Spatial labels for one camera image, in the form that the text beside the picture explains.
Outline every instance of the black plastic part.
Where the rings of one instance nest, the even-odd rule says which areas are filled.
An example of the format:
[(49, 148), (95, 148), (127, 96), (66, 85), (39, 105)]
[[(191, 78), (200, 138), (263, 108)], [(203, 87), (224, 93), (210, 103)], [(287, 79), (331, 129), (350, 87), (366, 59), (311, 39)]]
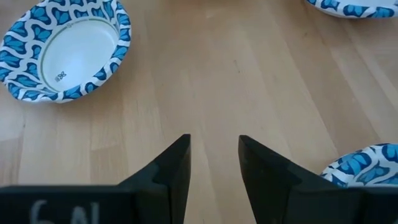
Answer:
[(248, 136), (239, 137), (239, 161), (259, 224), (397, 221), (398, 188), (339, 188)]
[(0, 188), (0, 223), (181, 224), (190, 183), (190, 135), (119, 185)]

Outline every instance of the wooden table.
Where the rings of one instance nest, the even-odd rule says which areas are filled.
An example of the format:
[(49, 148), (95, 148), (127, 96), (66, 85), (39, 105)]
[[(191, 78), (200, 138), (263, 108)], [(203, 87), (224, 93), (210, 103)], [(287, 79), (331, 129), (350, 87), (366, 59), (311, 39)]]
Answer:
[[(5, 31), (36, 0), (2, 0)], [(304, 0), (122, 0), (131, 49), (63, 105), (0, 88), (0, 184), (115, 184), (192, 134), (186, 223), (255, 223), (238, 163), (248, 134), (316, 173), (398, 141), (398, 20)]]

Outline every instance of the blue and white paper bowl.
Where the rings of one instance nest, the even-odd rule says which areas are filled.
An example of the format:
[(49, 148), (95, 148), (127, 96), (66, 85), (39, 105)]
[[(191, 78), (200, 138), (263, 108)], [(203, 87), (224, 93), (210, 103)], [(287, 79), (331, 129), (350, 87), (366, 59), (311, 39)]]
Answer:
[(117, 0), (45, 0), (0, 45), (0, 81), (14, 98), (64, 103), (86, 95), (120, 66), (131, 23)]
[(385, 18), (398, 16), (396, 0), (306, 0), (317, 9), (343, 18)]
[(321, 176), (340, 187), (398, 187), (398, 145), (378, 144), (347, 154)]

